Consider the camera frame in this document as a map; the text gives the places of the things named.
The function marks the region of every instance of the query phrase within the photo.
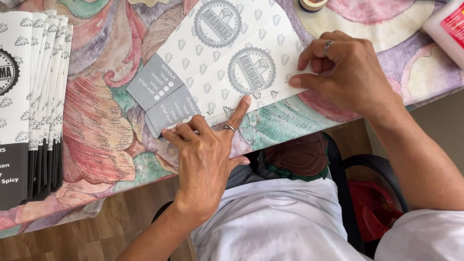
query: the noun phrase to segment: hand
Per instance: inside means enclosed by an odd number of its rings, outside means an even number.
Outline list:
[[[334,42],[324,57],[327,40]],[[301,53],[298,69],[304,70],[309,62],[315,73],[329,71],[334,63],[335,66],[328,77],[296,75],[290,79],[291,86],[319,91],[338,107],[354,111],[367,120],[388,117],[393,110],[404,109],[369,40],[356,39],[340,31],[323,33]]]
[[[245,96],[227,124],[237,130],[250,104]],[[201,115],[162,133],[179,152],[180,188],[173,205],[199,226],[216,212],[232,169],[250,161],[245,156],[229,159],[234,132],[211,130]]]

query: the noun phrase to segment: shawarma logo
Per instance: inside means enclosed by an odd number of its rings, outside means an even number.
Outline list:
[[[224,47],[234,42],[241,27],[237,8],[225,0],[207,2],[195,15],[196,35],[211,47]]]
[[[229,80],[237,91],[254,94],[272,85],[276,78],[276,65],[264,50],[245,48],[232,57],[228,72]]]
[[[0,96],[9,92],[18,82],[19,67],[7,51],[0,49]]]

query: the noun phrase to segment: ring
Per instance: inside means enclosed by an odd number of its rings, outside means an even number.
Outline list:
[[[324,57],[327,57],[327,50],[329,49],[329,47],[333,44],[334,42],[332,40],[328,40],[326,43],[325,43],[325,49],[324,49]]]
[[[228,125],[228,124],[226,124],[226,125],[224,126],[224,130],[225,130],[225,129],[230,129],[230,130],[233,131],[233,133],[235,133],[235,129],[234,129],[232,126]]]

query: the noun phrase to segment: patterned tablecloth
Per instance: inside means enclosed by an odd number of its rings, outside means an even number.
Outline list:
[[[176,150],[152,137],[145,112],[126,86],[197,1],[27,0],[17,7],[29,12],[55,8],[74,24],[64,108],[64,183],[43,202],[0,212],[0,238],[94,216],[101,201],[91,202],[177,173]],[[320,12],[305,13],[297,0],[260,1],[287,12],[304,46],[335,29],[371,40],[388,81],[410,108],[463,85],[463,72],[420,31],[441,3],[329,0]],[[306,91],[248,113],[232,153],[357,117]]]

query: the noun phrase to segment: white bottle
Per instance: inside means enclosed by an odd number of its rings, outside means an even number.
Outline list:
[[[422,28],[464,69],[464,0],[446,4]]]

